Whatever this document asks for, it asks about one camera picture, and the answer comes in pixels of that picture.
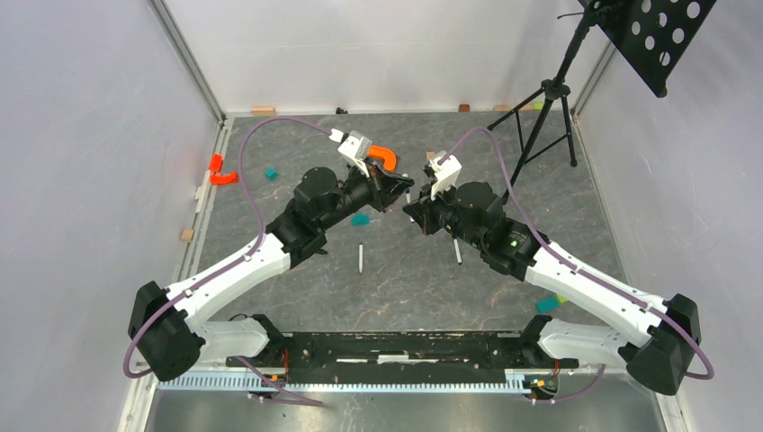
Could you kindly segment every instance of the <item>white wall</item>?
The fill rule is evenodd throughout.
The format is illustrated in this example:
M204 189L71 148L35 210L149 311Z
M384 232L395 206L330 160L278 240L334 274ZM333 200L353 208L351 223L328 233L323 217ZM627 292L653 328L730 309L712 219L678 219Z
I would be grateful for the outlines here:
M216 123L144 1L0 4L0 429L116 429Z
M229 113L516 104L558 69L577 0L167 0ZM570 72L585 82L606 38Z
M759 430L763 3L718 2L656 99L614 61L581 124L627 271L700 308L711 382L685 380L694 430ZM692 370L701 371L694 361Z

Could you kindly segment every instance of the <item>white marker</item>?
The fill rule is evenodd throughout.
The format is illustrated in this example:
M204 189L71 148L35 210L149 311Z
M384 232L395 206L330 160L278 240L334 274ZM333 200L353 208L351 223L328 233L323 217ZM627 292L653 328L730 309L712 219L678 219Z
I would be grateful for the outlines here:
M458 261L458 265L460 266L463 264L463 261L461 260L461 250L458 248L458 239L453 239L453 247L455 248L455 259Z
M406 203L410 204L410 189L406 189ZM408 219L410 219L410 223L415 223L416 222L410 216L408 216Z

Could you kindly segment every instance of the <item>brown block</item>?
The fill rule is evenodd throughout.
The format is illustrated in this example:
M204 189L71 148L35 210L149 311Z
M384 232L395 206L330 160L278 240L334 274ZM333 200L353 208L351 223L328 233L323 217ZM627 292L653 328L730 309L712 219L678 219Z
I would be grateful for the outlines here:
M180 233L180 239L185 243L191 243L191 240L193 240L193 229L184 229Z
M252 114L253 115L275 115L275 107L274 106L253 106L252 107Z

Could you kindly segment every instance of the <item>tripod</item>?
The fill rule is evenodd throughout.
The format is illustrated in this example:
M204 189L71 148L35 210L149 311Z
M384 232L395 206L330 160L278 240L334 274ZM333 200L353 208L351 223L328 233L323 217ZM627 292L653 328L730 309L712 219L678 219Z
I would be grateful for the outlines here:
M567 72L570 70L570 65L572 64L572 60L575 59L575 57L578 55L578 51L580 50L580 45L583 43L583 40L586 38L586 35L588 34L588 31L591 27L596 25L596 16L595 13L593 13L591 10L586 8L586 11L583 13L583 18L580 20L580 23L578 24L578 28L575 30L575 34L572 36L572 40L570 41L570 45L567 47L567 52L564 54L564 61L562 61L561 66L559 67L559 71L556 73L556 76L553 79L546 79L541 83L541 88L538 89L535 93L527 97L524 101L522 101L518 106L515 106L511 111L504 114L501 118L494 121L490 126L488 126L488 129L492 131L496 128L500 123L511 117L512 115L516 116L516 127L519 135L519 148L522 150L522 156L519 157L519 160L516 162L516 167L514 168L514 174L511 176L511 184L514 185L516 182L516 178L519 177L519 171L522 170L522 167L524 167L528 162L531 160L541 156L543 153L545 153L547 150L552 148L553 146L559 144L563 140L567 139L567 145L570 148L570 165L573 167L576 167L578 165L578 160L575 158L575 148L572 145L572 126L570 125L570 108L567 103L567 96L570 95L570 88L566 85L564 85L564 79L567 76ZM538 114L538 119L535 121L535 125L533 126L533 130L530 132L530 136L527 138L527 143L525 144L522 139L522 125L519 121L519 111L529 103L531 103L536 97L539 95L545 95L545 100L543 101L543 109L541 110L540 114ZM535 145L535 142L538 140L538 135L541 133L541 128L543 127L543 124L546 121L546 118L548 117L549 111L551 110L553 103L557 100L561 99L561 108L564 112L564 127L566 128L566 131L564 135L559 137L557 140L546 146L544 149L538 151L534 155L530 156L530 152L533 150L533 146ZM503 195L503 202L506 203L508 200L508 191L506 191Z

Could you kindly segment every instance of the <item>gray marbled tabletop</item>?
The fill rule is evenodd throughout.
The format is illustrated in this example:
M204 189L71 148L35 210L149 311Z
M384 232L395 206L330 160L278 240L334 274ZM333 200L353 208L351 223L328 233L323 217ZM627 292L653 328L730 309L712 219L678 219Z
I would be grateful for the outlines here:
M523 132L529 134L535 112L522 112ZM408 173L417 185L427 151L450 148L467 130L495 120L494 112L440 112L306 116L342 131L357 130L399 155L397 172ZM236 169L241 142L262 119L236 119L225 155L224 171ZM519 156L516 122L496 128L509 169ZM537 149L564 132L561 112L552 112ZM264 126L247 145L244 173L265 223L283 210L302 174L312 167L329 167L339 178L346 164L337 145L321 133L292 122ZM463 164L459 183L488 181L502 194L505 183L495 151L487 137L475 136L458 153ZM564 144L549 150L523 169L517 193L539 230L593 266L622 278L605 215L588 170L579 153L570 167ZM265 170L274 168L271 182ZM417 194L418 186L412 191ZM295 269L265 281L223 308L216 320L236 313L264 313L282 331L522 329L536 314L535 302L552 294L542 288L498 274L476 250L461 244L463 265L457 265L453 242L444 232L425 237L410 223L401 207L390 212L362 212L371 224L351 226L344 220L327 234L327 256L314 256ZM256 218L240 184L217 191L199 269L226 257L252 239ZM507 214L519 219L509 203ZM358 244L364 243L364 270L358 273ZM599 321L567 302L551 315L593 324Z

